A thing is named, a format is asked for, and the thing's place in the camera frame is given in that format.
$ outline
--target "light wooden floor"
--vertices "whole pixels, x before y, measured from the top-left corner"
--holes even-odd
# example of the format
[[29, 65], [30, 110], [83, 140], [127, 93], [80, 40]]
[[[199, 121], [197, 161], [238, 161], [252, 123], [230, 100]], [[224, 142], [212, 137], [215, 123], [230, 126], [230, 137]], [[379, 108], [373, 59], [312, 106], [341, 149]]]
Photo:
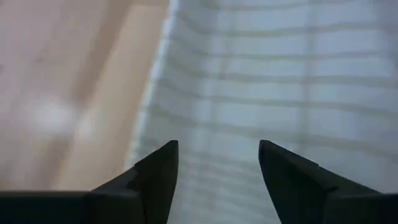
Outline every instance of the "light wooden floor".
[[0, 189], [92, 189], [123, 172], [166, 8], [0, 1]]

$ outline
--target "white textured mat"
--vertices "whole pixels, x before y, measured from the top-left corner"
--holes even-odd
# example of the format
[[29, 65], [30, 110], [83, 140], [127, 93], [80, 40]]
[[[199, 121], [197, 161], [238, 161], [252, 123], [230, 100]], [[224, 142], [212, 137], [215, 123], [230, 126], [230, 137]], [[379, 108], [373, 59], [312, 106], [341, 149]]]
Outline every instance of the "white textured mat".
[[396, 9], [386, 0], [172, 1], [128, 162], [179, 140], [169, 223], [279, 223], [260, 139], [398, 191]]

